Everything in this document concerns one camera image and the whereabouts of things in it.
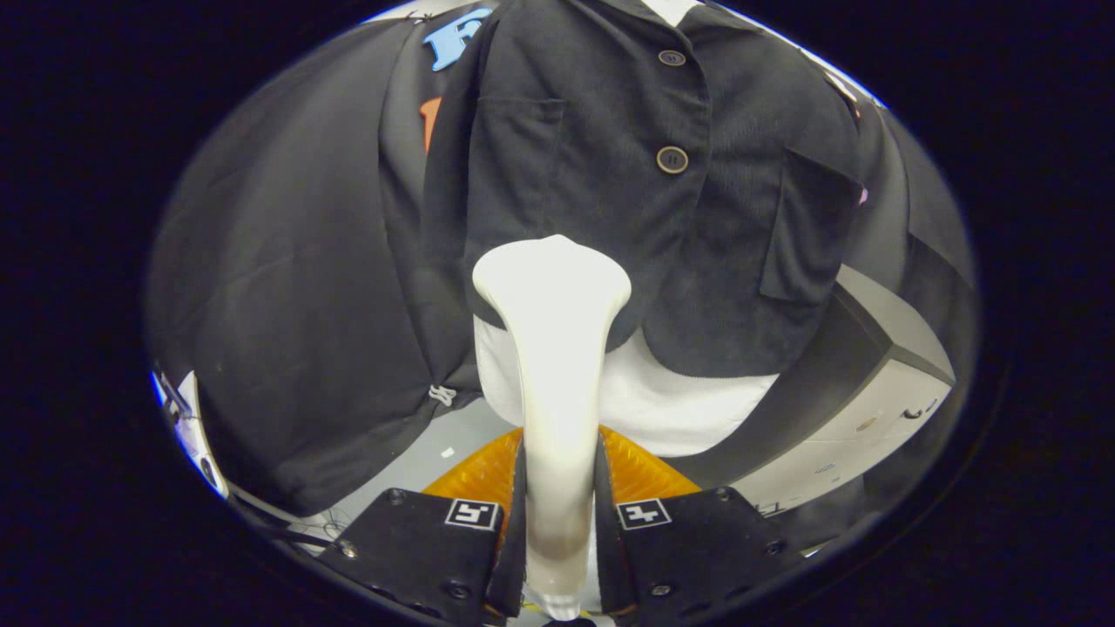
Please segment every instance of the white cabinet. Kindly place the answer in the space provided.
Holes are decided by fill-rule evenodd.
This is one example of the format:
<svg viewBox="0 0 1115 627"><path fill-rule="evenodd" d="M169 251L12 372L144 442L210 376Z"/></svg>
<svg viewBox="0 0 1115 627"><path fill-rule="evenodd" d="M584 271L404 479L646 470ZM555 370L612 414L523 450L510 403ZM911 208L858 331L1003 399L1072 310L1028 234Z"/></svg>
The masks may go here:
<svg viewBox="0 0 1115 627"><path fill-rule="evenodd" d="M842 269L840 282L891 348L816 431L733 483L764 514L801 505L863 474L917 433L952 389L944 350L913 308L851 269Z"/></svg>

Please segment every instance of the black jacket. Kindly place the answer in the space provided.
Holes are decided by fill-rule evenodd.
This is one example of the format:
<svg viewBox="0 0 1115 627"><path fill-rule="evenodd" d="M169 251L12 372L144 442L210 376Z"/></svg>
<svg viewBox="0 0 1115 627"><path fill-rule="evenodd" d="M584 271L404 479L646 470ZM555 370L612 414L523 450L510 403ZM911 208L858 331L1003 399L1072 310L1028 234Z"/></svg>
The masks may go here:
<svg viewBox="0 0 1115 627"><path fill-rule="evenodd" d="M561 233L631 277L608 350L641 325L686 375L798 357L862 191L854 110L815 64L712 3L671 28L638 0L512 0L449 71L421 232L477 316L502 327L482 254Z"/></svg>
<svg viewBox="0 0 1115 627"><path fill-rule="evenodd" d="M166 208L147 286L152 356L174 383L196 372L221 471L291 513L332 505L479 394L465 281L419 259L420 112L463 76L449 76L458 51L445 32L471 32L496 6L324 44L215 129ZM439 32L442 54L427 41ZM871 196L844 261L929 321L962 380L978 307L961 215L909 132L860 104ZM457 392L453 407L432 385Z"/></svg>

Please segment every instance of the orange soft pad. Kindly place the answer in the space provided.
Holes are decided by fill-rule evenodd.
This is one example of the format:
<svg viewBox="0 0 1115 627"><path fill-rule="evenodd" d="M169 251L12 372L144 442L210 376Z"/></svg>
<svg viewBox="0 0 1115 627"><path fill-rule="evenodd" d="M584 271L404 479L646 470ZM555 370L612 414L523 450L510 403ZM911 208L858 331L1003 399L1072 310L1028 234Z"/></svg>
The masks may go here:
<svg viewBox="0 0 1115 627"><path fill-rule="evenodd" d="M628 503L646 499L668 499L700 492L696 483L673 470L646 448L619 433L600 427L612 479L613 503ZM523 430L504 434L445 473L424 493L446 499L468 499L500 503L504 511L503 527L507 528L506 512L511 511L511 492L515 479L515 453L523 440Z"/></svg>

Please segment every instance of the button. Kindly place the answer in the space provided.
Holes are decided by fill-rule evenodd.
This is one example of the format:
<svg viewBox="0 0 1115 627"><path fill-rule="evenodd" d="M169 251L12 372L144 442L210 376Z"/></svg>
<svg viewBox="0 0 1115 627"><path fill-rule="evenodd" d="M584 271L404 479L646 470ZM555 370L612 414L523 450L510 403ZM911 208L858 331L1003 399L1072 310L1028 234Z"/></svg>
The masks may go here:
<svg viewBox="0 0 1115 627"><path fill-rule="evenodd" d="M686 65L686 56L677 50L662 50L658 54L658 60L670 67L678 67Z"/></svg>
<svg viewBox="0 0 1115 627"><path fill-rule="evenodd" d="M658 166L667 174L681 174L689 167L689 155L677 146L658 151Z"/></svg>

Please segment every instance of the jacket pocket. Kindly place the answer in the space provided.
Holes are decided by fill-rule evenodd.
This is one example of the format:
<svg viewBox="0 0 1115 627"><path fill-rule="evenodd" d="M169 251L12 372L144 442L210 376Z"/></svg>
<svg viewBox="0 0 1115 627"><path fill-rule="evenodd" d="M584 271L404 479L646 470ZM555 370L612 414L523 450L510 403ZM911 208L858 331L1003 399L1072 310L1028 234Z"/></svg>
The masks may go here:
<svg viewBox="0 0 1115 627"><path fill-rule="evenodd" d="M468 231L489 244L542 234L565 100L481 97L468 154Z"/></svg>
<svg viewBox="0 0 1115 627"><path fill-rule="evenodd" d="M783 154L778 208L759 293L820 305L832 291L862 185L804 154Z"/></svg>

